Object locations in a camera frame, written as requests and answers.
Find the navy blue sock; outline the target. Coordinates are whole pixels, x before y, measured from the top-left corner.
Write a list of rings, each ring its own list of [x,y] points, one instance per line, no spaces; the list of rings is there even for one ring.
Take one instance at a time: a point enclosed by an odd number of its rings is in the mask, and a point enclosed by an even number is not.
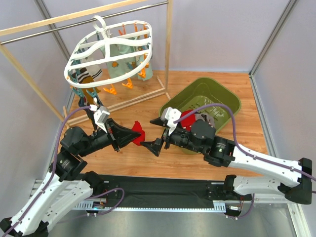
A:
[[[103,105],[98,96],[96,96],[94,98],[91,97],[91,99],[92,99],[92,102],[88,102],[88,99],[86,97],[81,97],[79,99],[78,106],[84,107],[84,106],[90,106],[90,105],[96,105],[96,106]],[[93,115],[93,111],[91,111],[90,109],[84,109],[84,111],[86,112],[88,117]]]

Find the grey sock red stripes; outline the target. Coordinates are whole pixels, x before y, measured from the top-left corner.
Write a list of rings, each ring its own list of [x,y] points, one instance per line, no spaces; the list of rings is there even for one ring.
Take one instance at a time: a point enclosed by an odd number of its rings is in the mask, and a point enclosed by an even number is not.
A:
[[[196,120],[202,120],[204,122],[207,122],[209,125],[216,128],[214,117],[212,117],[211,115],[207,113],[197,112],[195,113],[195,118]]]

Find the white round clip hanger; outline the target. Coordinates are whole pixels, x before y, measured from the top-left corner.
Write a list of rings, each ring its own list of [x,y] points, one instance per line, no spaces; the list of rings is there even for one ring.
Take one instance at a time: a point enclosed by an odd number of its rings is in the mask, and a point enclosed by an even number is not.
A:
[[[152,27],[148,22],[141,20],[131,20],[113,25],[107,25],[104,19],[99,16],[93,16],[94,31],[82,38],[75,46],[64,69],[66,81],[73,87],[89,88],[108,84],[118,83],[133,76],[137,77],[138,72],[150,62],[153,53],[153,33]],[[135,52],[111,57],[110,45],[123,44],[135,47]],[[116,77],[82,85],[79,80],[73,77],[73,73],[81,68],[92,66],[94,64],[105,65],[107,62],[136,57],[147,53],[147,59],[132,71]],[[82,63],[81,59],[92,56],[94,61]]]

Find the red panda sock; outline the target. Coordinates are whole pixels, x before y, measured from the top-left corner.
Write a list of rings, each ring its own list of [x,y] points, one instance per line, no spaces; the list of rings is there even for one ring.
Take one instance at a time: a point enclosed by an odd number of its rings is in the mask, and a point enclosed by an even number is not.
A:
[[[184,117],[186,114],[189,114],[193,110],[186,110],[181,113],[181,118]],[[180,121],[181,127],[185,129],[186,131],[191,131],[191,127],[193,123],[196,121],[196,113],[191,114],[187,118]]]

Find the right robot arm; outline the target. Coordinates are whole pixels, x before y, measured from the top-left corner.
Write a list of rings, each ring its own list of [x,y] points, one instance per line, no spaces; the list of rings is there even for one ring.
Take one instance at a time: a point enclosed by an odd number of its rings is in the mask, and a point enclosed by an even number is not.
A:
[[[162,136],[152,142],[142,142],[155,156],[162,148],[174,145],[203,155],[204,161],[216,167],[248,169],[259,177],[228,175],[223,192],[240,196],[249,194],[283,195],[298,204],[312,203],[312,161],[307,158],[286,160],[265,155],[239,143],[219,137],[216,129],[201,119],[190,130],[176,126],[165,128]]]

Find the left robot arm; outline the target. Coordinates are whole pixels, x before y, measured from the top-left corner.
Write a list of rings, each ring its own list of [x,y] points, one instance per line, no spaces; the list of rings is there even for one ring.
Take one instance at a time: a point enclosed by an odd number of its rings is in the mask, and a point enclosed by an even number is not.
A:
[[[108,132],[98,129],[91,135],[78,126],[66,130],[57,146],[59,153],[34,195],[17,214],[1,220],[4,236],[46,237],[84,199],[107,194],[103,178],[90,171],[67,194],[58,197],[86,167],[83,157],[107,146],[118,152],[141,136],[140,132],[123,127],[111,118],[106,120],[105,126]]]

